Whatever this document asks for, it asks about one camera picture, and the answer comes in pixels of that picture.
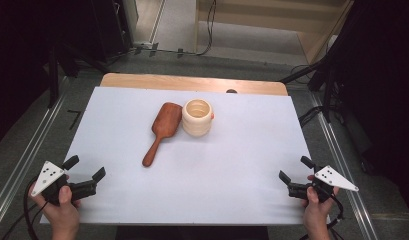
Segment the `black cabinet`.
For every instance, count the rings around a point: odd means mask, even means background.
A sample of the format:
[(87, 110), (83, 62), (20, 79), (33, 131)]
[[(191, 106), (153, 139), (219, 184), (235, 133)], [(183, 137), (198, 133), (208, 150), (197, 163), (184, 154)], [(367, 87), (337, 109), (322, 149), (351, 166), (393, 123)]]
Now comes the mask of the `black cabinet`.
[(60, 0), (61, 37), (97, 61), (131, 47), (122, 0)]

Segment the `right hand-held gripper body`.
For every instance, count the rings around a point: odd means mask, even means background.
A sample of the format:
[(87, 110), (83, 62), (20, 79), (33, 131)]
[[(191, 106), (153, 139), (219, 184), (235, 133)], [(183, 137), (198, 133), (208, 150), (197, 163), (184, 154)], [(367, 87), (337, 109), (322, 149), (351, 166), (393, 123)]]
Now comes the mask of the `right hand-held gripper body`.
[(307, 200), (307, 189), (313, 187), (317, 192), (319, 201), (325, 202), (334, 195), (334, 188), (358, 192), (359, 188), (338, 173), (331, 166), (325, 166), (314, 173), (313, 179), (307, 184), (292, 183), (287, 179), (288, 195)]

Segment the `cream ribbed cup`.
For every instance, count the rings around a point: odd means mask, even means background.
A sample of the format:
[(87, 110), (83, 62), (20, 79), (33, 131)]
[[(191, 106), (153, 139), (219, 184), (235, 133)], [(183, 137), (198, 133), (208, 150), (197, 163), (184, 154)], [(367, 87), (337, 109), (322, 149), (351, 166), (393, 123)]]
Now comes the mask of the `cream ribbed cup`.
[(210, 131), (214, 112), (204, 99), (192, 99), (182, 108), (182, 127), (186, 133), (201, 137)]

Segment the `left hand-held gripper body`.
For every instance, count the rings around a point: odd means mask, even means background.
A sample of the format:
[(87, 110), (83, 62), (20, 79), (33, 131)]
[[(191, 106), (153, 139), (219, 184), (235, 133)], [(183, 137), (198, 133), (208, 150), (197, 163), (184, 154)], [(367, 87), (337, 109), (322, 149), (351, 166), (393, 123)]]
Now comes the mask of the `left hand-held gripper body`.
[(53, 205), (59, 205), (59, 190), (68, 186), (72, 192), (72, 202), (95, 195), (97, 183), (93, 179), (80, 182), (68, 183), (65, 169), (50, 161), (46, 161), (38, 175), (32, 196), (41, 195), (45, 201)]

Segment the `black metal stand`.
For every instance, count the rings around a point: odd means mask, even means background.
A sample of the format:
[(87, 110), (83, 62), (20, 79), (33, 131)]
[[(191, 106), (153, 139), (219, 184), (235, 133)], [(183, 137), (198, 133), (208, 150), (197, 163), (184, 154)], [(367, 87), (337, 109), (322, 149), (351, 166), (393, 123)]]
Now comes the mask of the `black metal stand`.
[(102, 74), (107, 74), (110, 70), (94, 60), (92, 57), (88, 56), (86, 53), (75, 48), (74, 46), (66, 42), (57, 42), (52, 44), (48, 48), (48, 60), (49, 60), (49, 104), (48, 107), (52, 108), (56, 105), (59, 99), (59, 78), (58, 78), (58, 66), (61, 66), (63, 71), (68, 76), (77, 77), (79, 72), (79, 67), (75, 62), (75, 58), (83, 60), (93, 68), (100, 71)]
[(289, 76), (280, 80), (280, 83), (288, 84), (298, 78), (301, 78), (302, 76), (313, 72), (313, 76), (311, 77), (307, 86), (311, 92), (314, 92), (318, 91), (322, 87), (322, 85), (325, 85), (323, 101), (322, 105), (319, 106), (319, 109), (321, 110), (321, 113), (328, 123), (331, 122), (329, 111), (336, 73), (334, 63), (335, 61), (333, 60), (333, 55), (327, 53), (319, 61), (307, 65), (303, 69), (295, 73), (291, 73)]

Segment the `person's right hand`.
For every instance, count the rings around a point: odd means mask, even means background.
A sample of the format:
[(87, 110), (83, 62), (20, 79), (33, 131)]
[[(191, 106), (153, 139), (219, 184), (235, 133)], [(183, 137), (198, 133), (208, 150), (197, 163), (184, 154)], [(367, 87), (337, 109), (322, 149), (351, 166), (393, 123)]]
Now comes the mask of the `person's right hand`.
[(328, 231), (326, 220), (333, 204), (333, 199), (320, 203), (316, 190), (313, 187), (307, 188), (307, 201), (303, 202), (305, 207), (303, 224), (307, 232), (316, 230)]

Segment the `brown wooden hairbrush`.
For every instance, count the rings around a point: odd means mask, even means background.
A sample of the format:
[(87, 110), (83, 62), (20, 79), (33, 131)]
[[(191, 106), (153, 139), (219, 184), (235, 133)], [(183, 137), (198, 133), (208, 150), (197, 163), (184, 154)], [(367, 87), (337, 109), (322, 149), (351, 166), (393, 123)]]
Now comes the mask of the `brown wooden hairbrush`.
[(142, 160), (144, 167), (152, 165), (160, 142), (175, 135), (181, 119), (182, 107), (180, 105), (172, 102), (162, 105), (152, 125), (155, 140)]

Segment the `light wooden shelf unit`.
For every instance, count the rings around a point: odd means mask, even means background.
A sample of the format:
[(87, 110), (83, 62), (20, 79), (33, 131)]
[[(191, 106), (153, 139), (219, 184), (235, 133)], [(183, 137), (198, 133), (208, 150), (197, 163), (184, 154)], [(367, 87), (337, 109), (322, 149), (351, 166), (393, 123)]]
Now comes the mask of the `light wooden shelf unit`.
[(215, 22), (295, 31), (308, 63), (338, 34), (354, 0), (216, 0)]

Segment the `white board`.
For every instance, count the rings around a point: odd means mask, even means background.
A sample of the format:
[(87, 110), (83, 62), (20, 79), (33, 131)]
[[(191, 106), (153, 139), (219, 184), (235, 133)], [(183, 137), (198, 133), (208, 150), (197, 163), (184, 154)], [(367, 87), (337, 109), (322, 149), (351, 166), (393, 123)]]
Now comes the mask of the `white board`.
[[(192, 137), (178, 129), (143, 166), (161, 106), (191, 99), (212, 105), (210, 131)], [(68, 174), (81, 182), (106, 171), (81, 203), (84, 223), (291, 225), (303, 208), (278, 175), (306, 182), (307, 152), (288, 96), (97, 87), (68, 150), (80, 159)]]

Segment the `person's left hand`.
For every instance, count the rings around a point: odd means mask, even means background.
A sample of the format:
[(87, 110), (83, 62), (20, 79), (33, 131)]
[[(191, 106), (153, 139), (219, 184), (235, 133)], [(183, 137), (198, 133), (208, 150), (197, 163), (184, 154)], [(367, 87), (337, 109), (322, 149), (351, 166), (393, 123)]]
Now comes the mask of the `person's left hand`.
[(29, 189), (28, 196), (40, 207), (45, 217), (48, 219), (53, 233), (78, 233), (80, 226), (80, 215), (77, 201), (72, 203), (72, 192), (68, 186), (63, 186), (59, 190), (59, 206), (49, 205), (41, 195), (32, 196), (33, 187)]

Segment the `metal floor rail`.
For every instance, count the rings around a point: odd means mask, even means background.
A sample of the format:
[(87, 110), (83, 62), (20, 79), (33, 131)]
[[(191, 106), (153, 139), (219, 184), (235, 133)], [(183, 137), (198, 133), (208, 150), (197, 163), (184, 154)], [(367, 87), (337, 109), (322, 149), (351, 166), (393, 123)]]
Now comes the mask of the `metal floor rail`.
[[(357, 179), (353, 176), (351, 166), (338, 142), (338, 135), (335, 133), (333, 125), (326, 120), (322, 113), (320, 97), (315, 93), (310, 93), (309, 98), (313, 111), (310, 114), (311, 119), (303, 129), (312, 158), (320, 165), (331, 165), (347, 180), (357, 184)], [(337, 231), (343, 229), (344, 232), (341, 232), (341, 236), (344, 238), (348, 235), (355, 235), (357, 240), (380, 240), (367, 205), (363, 200), (362, 190), (363, 188), (360, 187), (359, 192), (340, 191), (337, 198), (343, 204), (344, 213), (343, 219), (334, 229)]]
[(70, 77), (63, 77), (59, 81), (60, 96), (51, 108), (48, 107), (49, 91), (45, 91), (0, 142), (0, 225), (72, 82), (73, 78)]

